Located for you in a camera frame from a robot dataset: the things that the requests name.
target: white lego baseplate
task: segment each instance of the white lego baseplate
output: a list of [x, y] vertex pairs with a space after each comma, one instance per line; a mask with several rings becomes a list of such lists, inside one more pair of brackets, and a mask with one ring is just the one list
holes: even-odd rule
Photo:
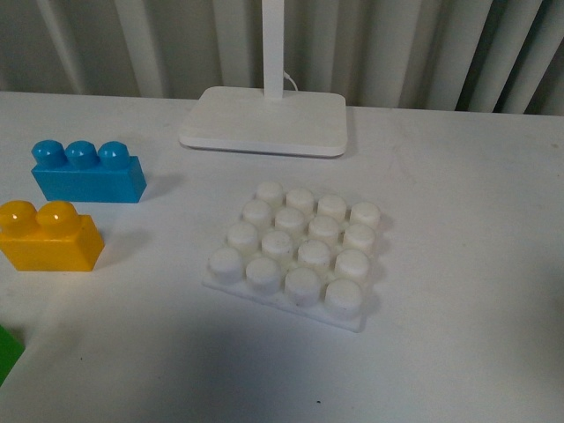
[[204, 285], [359, 332], [379, 221], [374, 204], [263, 182], [211, 255]]

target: blue lego brick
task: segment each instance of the blue lego brick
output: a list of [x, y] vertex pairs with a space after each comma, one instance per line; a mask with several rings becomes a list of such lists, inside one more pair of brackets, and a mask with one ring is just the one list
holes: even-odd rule
[[138, 203], [147, 186], [139, 158], [118, 141], [105, 143], [97, 153], [87, 141], [64, 150], [48, 139], [32, 154], [37, 161], [33, 177], [48, 201]]

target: white curtain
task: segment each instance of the white curtain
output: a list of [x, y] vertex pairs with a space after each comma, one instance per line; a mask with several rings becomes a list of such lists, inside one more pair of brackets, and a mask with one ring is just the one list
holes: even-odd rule
[[[260, 0], [0, 6], [1, 90], [197, 99], [263, 83]], [[286, 0], [286, 71], [351, 106], [564, 115], [563, 40], [564, 0]]]

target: yellow lego brick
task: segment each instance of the yellow lego brick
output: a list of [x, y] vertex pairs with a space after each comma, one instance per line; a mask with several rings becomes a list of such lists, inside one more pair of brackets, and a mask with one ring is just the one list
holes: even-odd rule
[[39, 211], [27, 201], [0, 207], [0, 249], [18, 271], [91, 271], [104, 248], [88, 215], [53, 201]]

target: lego stud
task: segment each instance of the lego stud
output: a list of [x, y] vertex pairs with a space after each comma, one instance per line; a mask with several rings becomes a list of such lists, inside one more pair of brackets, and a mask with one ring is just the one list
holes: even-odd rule
[[75, 141], [65, 150], [69, 162], [79, 170], [94, 167], [100, 161], [96, 148], [88, 141]]
[[243, 259], [231, 247], [218, 249], [210, 257], [210, 271], [220, 284], [231, 285], [243, 278]]
[[325, 308], [337, 319], [353, 319], [361, 305], [362, 290], [351, 280], [337, 279], [327, 286]]
[[330, 216], [316, 216], [309, 222], [309, 238], [325, 242], [335, 247], [338, 242], [338, 223]]
[[306, 226], [306, 217], [293, 207], [285, 207], [276, 213], [274, 227], [288, 232], [292, 237], [298, 238], [303, 234]]
[[345, 200], [339, 196], [327, 195], [319, 199], [317, 203], [317, 214], [323, 216], [331, 216], [337, 223], [345, 220], [346, 203]]
[[364, 223], [376, 230], [380, 223], [380, 209], [372, 203], [357, 203], [351, 208], [351, 223]]
[[284, 202], [284, 189], [278, 182], [263, 182], [256, 189], [256, 198], [278, 209]]
[[286, 275], [284, 293], [296, 306], [311, 307], [319, 301], [321, 287], [317, 273], [307, 267], [299, 267]]
[[52, 201], [39, 209], [37, 223], [46, 234], [60, 238], [80, 229], [80, 217], [74, 206], [66, 201]]
[[227, 231], [227, 244], [247, 256], [258, 250], [258, 231], [248, 222], [238, 222]]
[[372, 253], [376, 241], [374, 229], [363, 223], [355, 223], [345, 230], [343, 237], [343, 248], [359, 249], [366, 255]]
[[266, 229], [272, 223], [272, 208], [263, 200], [250, 200], [243, 207], [243, 219], [258, 230]]
[[289, 264], [293, 258], [292, 238], [284, 231], [267, 233], [261, 242], [263, 254], [283, 265]]
[[124, 169], [130, 165], [130, 152], [127, 145], [119, 141], [109, 141], [98, 150], [102, 166], [109, 170]]
[[327, 244], [318, 240], [307, 240], [298, 248], [298, 263], [324, 276], [329, 269], [331, 252]]
[[298, 209], [304, 215], [309, 216], [314, 212], [315, 199], [309, 189], [290, 189], [286, 194], [286, 206]]
[[19, 238], [39, 228], [35, 220], [33, 204], [27, 201], [14, 200], [0, 207], [0, 227], [5, 235]]
[[247, 284], [260, 294], [272, 295], [280, 289], [282, 270], [269, 257], [259, 257], [247, 265]]
[[342, 251], [335, 260], [335, 276], [350, 279], [361, 285], [365, 283], [370, 270], [370, 260], [357, 249]]
[[37, 143], [32, 149], [32, 155], [38, 165], [47, 169], [60, 167], [67, 162], [63, 145], [53, 139], [46, 139]]

